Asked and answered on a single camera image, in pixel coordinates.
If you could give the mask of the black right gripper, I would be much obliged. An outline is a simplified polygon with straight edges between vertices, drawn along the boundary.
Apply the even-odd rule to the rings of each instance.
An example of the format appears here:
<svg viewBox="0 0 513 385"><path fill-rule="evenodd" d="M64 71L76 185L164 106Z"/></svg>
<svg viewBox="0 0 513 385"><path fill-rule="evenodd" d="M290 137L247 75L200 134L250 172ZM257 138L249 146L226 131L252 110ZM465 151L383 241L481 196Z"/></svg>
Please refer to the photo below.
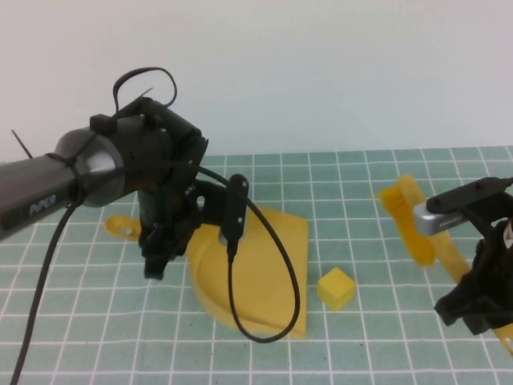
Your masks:
<svg viewBox="0 0 513 385"><path fill-rule="evenodd" d="M475 249L471 271L434 310L445 325L463 321L472 334L512 323L512 220L499 221Z"/></svg>

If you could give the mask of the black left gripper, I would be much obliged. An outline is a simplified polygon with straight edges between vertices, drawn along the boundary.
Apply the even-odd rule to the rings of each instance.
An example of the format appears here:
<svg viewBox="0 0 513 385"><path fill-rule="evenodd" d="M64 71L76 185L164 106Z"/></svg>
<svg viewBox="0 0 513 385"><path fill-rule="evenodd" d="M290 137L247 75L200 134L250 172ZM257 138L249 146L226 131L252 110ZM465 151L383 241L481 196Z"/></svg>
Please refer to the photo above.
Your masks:
<svg viewBox="0 0 513 385"><path fill-rule="evenodd" d="M166 181L137 191L144 277L162 281L169 261L185 254L199 225L193 180Z"/></svg>

